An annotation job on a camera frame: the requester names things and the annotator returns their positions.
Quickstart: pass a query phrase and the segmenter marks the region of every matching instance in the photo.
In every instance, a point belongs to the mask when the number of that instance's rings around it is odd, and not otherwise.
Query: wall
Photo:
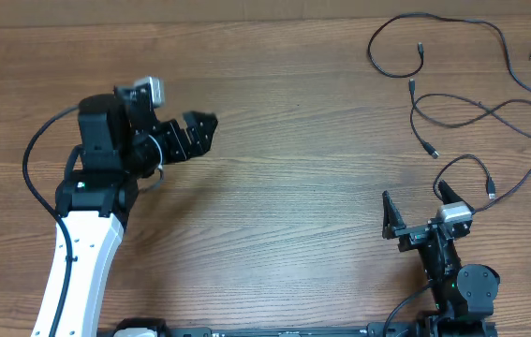
[[[531,14],[531,0],[0,0],[0,27]]]

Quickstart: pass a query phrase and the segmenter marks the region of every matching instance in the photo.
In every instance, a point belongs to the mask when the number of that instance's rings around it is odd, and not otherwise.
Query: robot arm
[[[500,276],[492,268],[472,264],[461,265],[454,241],[469,234],[473,223],[473,208],[462,200],[445,182],[438,189],[444,205],[426,225],[407,227],[398,209],[383,193],[384,224],[382,236],[398,239],[400,252],[419,252],[427,279],[431,285],[436,310],[423,312],[415,325],[393,326],[393,333],[384,337],[407,336],[485,336],[495,337],[493,323],[485,318],[494,313]]]
[[[94,95],[79,104],[82,145],[67,161],[55,193],[55,210],[72,241],[67,274],[64,233],[57,228],[51,274],[32,336],[95,337],[105,284],[139,193],[137,180],[163,165],[183,162],[211,149],[217,119],[187,112],[187,129],[159,122],[154,108],[164,103],[162,81],[146,78],[114,94]],[[82,169],[74,170],[80,156]],[[51,335],[64,280],[66,300]]]

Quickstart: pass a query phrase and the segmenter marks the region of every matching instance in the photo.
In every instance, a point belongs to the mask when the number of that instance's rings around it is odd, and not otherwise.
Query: tangled cable
[[[472,125],[473,123],[475,123],[475,122],[477,122],[477,121],[479,121],[479,120],[481,120],[481,119],[483,119],[485,117],[493,116],[495,119],[497,119],[498,121],[502,122],[504,125],[506,125],[506,126],[510,127],[511,129],[513,129],[515,132],[517,132],[520,135],[526,136],[526,137],[531,139],[531,134],[530,133],[527,133],[527,132],[523,131],[521,128],[511,124],[509,121],[505,120],[504,118],[502,118],[498,114],[496,114],[496,112],[498,110],[504,108],[505,106],[507,106],[510,103],[524,103],[524,104],[527,104],[527,105],[531,106],[531,101],[530,100],[518,99],[518,98],[510,99],[508,101],[505,101],[505,102],[502,102],[502,103],[498,104],[497,106],[495,106],[493,108],[488,108],[488,107],[484,106],[483,104],[481,104],[481,102],[476,102],[476,101],[474,101],[472,99],[469,99],[469,98],[466,98],[466,97],[462,97],[462,96],[459,96],[459,95],[453,95],[453,94],[425,94],[425,95],[422,95],[421,97],[415,99],[415,80],[413,80],[413,79],[411,79],[408,82],[408,91],[410,93],[411,106],[412,106],[411,107],[411,112],[410,112],[411,129],[413,130],[413,134],[415,135],[417,140],[421,143],[421,146],[423,147],[423,149],[425,149],[425,151],[430,156],[432,156],[434,159],[439,157],[439,153],[437,152],[435,147],[432,146],[432,144],[430,144],[427,141],[423,140],[423,138],[420,136],[419,132],[417,132],[417,128],[415,127],[415,124],[413,122],[413,114],[414,114],[415,111],[419,114],[419,116],[423,117],[423,119],[425,119],[425,120],[427,120],[429,122],[432,122],[435,125],[439,125],[439,126],[446,127],[446,128],[459,128],[459,127],[463,127],[463,126],[467,126],[467,125]],[[477,107],[477,108],[479,108],[481,110],[484,110],[484,112],[482,114],[480,114],[479,116],[477,116],[475,118],[472,118],[472,119],[470,119],[470,120],[468,120],[466,122],[462,122],[462,123],[450,124],[450,123],[440,122],[437,119],[435,119],[433,117],[430,117],[427,114],[425,114],[423,111],[421,111],[421,109],[418,106],[418,103],[422,99],[424,99],[426,97],[433,97],[433,96],[455,98],[455,99],[464,101],[466,103],[469,103],[472,106]]]
[[[512,69],[512,64],[510,62],[509,48],[507,47],[507,40],[505,39],[505,36],[502,33],[502,31],[500,30],[500,28],[498,28],[495,24],[493,24],[491,22],[487,22],[485,20],[480,20],[480,19],[445,18],[445,17],[437,16],[437,15],[430,14],[430,13],[424,13],[424,12],[414,12],[414,13],[405,13],[405,14],[397,15],[397,16],[393,17],[392,19],[388,20],[386,23],[382,24],[381,27],[377,28],[376,32],[371,36],[371,39],[369,40],[369,44],[367,46],[367,56],[369,57],[369,60],[374,65],[374,67],[380,73],[384,74],[385,76],[388,76],[388,77],[391,77],[391,78],[395,78],[395,79],[407,78],[407,77],[411,77],[411,76],[417,74],[423,68],[424,57],[423,57],[423,44],[422,43],[419,43],[417,45],[417,51],[418,51],[419,57],[420,57],[419,67],[415,71],[410,72],[410,73],[405,74],[405,75],[391,74],[391,73],[387,72],[386,70],[382,69],[382,67],[377,64],[376,60],[374,60],[374,56],[371,53],[371,45],[373,44],[374,39],[377,37],[377,35],[379,35],[379,33],[388,24],[390,24],[392,22],[395,22],[396,20],[403,19],[403,18],[430,18],[430,19],[436,19],[436,20],[439,20],[439,21],[442,21],[442,22],[465,22],[465,23],[485,24],[485,25],[488,25],[488,26],[492,27],[500,35],[500,40],[502,42],[502,50],[503,50],[504,55],[505,55],[505,62],[507,64],[507,69],[509,70],[510,76],[517,82],[517,84],[521,85],[525,90],[531,92],[531,87],[526,85],[525,83],[523,83],[521,80],[519,80],[519,78],[515,74],[514,70]]]

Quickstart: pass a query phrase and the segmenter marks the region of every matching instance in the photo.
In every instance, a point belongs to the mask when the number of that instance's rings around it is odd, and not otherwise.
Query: usb connector
[[[488,177],[488,180],[486,180],[486,193],[488,194],[488,199],[496,199],[496,186],[494,185],[492,177]]]
[[[414,98],[415,96],[415,80],[414,79],[408,80],[408,91],[411,93],[411,98]]]
[[[440,156],[440,154],[435,150],[434,146],[432,146],[432,144],[428,143],[427,141],[423,142],[421,146],[423,146],[423,149],[425,149],[427,154],[430,155],[433,159],[437,159]]]
[[[421,57],[421,60],[423,59],[423,44],[420,42],[417,44],[417,51],[419,52],[419,56]]]

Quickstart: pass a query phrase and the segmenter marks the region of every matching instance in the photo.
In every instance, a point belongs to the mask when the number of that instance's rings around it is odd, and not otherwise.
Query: wood grain surface
[[[531,16],[486,18],[504,30],[513,65],[531,85]],[[141,196],[111,267],[100,326],[137,316],[172,327],[363,325],[385,319],[425,280],[416,252],[381,238],[381,193],[410,225],[435,215],[437,172],[459,154],[485,161],[498,194],[531,167],[531,139],[496,119],[456,130],[408,122],[407,79],[366,58],[384,19],[117,25],[0,30],[0,336],[28,336],[52,263],[55,229],[22,180],[22,153],[57,111],[114,84],[165,79],[162,120],[214,111],[220,124],[204,157],[167,167],[167,183]],[[531,99],[506,71],[494,32],[465,23],[404,20],[374,55],[407,72],[425,46],[416,95],[464,95],[493,106]],[[421,107],[447,122],[479,110],[450,100]],[[531,132],[531,109],[500,115]],[[42,136],[31,157],[52,200],[75,117]],[[446,175],[465,199],[487,202],[484,176],[463,162]],[[493,320],[501,336],[531,335],[531,178],[512,198],[476,215],[457,242],[464,263],[495,268],[502,285]],[[431,295],[399,315],[433,306]]]

